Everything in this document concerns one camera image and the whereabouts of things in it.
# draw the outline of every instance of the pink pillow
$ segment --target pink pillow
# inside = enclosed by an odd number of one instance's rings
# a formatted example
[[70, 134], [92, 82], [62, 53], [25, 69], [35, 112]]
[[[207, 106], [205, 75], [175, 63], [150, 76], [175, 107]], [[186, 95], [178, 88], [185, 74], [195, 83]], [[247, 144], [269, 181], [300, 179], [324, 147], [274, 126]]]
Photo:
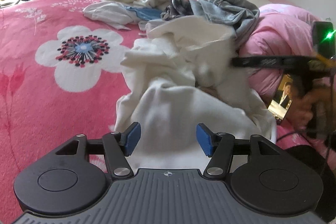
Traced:
[[[260, 10], [258, 25], [240, 48], [240, 56], [312, 55], [311, 26], [303, 19], [309, 22], [317, 17], [291, 5], [269, 4]], [[278, 87], [281, 74], [280, 70], [259, 70], [249, 77], [250, 87], [268, 102]]]

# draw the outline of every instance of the man in suit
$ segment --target man in suit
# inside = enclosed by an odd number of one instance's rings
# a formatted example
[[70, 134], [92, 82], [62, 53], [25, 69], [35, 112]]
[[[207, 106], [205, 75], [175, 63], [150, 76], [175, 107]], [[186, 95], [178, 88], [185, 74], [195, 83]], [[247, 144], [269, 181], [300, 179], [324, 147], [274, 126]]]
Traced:
[[292, 83], [286, 82], [283, 90], [277, 90], [277, 92], [275, 92], [273, 100], [276, 101], [283, 108], [286, 108], [289, 103], [289, 94], [291, 93], [291, 87]]

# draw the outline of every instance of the red flower pattern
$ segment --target red flower pattern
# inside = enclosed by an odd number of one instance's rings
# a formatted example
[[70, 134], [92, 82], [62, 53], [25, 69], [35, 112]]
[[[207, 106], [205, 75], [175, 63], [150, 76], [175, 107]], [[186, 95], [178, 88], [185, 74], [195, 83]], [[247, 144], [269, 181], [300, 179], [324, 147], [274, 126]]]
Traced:
[[[2, 108], [0, 108], [0, 122], [3, 123], [4, 128], [7, 130], [9, 134], [11, 152], [18, 170], [20, 170], [20, 168], [18, 163], [16, 162], [13, 146], [11, 143], [11, 130], [12, 130], [11, 116], [12, 116], [13, 96], [15, 92], [17, 92], [17, 90], [21, 87], [25, 79], [26, 69], [23, 69], [23, 63], [22, 63], [21, 65], [15, 67], [11, 77], [5, 75], [3, 71], [0, 72], [0, 95], [4, 100], [4, 104], [1, 104], [0, 106], [4, 106], [5, 111], [4, 115], [2, 115], [3, 114]], [[7, 98], [8, 91], [11, 94], [11, 96], [9, 96], [9, 99]]]
[[15, 67], [14, 73], [9, 82], [9, 90], [12, 96], [21, 87], [23, 80], [25, 79], [26, 69], [23, 70], [23, 63], [20, 66]]
[[0, 94], [6, 100], [7, 98], [7, 90], [9, 84], [9, 77], [5, 75], [3, 72], [0, 73]]

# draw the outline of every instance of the white flower pattern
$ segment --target white flower pattern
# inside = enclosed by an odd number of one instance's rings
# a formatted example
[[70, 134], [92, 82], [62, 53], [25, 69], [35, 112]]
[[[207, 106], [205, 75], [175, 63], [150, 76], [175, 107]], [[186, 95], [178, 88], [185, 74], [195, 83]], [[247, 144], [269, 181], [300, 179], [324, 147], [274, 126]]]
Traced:
[[47, 15], [43, 14], [41, 9], [37, 8], [26, 8], [26, 9], [16, 9], [15, 12], [17, 13], [27, 13], [24, 18], [33, 18], [35, 22], [35, 31], [34, 35], [36, 34], [36, 26], [37, 23], [43, 22], [46, 18]]
[[62, 2], [56, 2], [51, 5], [51, 7], [69, 7], [70, 12], [83, 12], [83, 9], [93, 3], [98, 3], [100, 0], [66, 0]]
[[82, 92], [94, 87], [101, 70], [120, 73], [127, 47], [120, 45], [123, 38], [108, 29], [91, 31], [84, 26], [70, 26], [60, 30], [57, 40], [42, 44], [35, 61], [55, 67], [57, 85], [68, 92]]
[[107, 173], [104, 155], [90, 155], [90, 163], [99, 167], [104, 173]]

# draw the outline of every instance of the metal pivot screw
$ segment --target metal pivot screw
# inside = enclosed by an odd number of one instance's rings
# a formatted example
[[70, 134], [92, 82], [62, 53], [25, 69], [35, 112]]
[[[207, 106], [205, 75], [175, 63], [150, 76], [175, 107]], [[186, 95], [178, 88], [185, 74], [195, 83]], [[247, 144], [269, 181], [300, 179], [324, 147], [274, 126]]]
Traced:
[[117, 176], [127, 176], [131, 171], [126, 167], [119, 167], [114, 170], [114, 174]]
[[219, 168], [219, 167], [210, 167], [207, 170], [207, 173], [209, 175], [212, 175], [212, 176], [219, 176], [219, 175], [223, 174], [223, 169]]

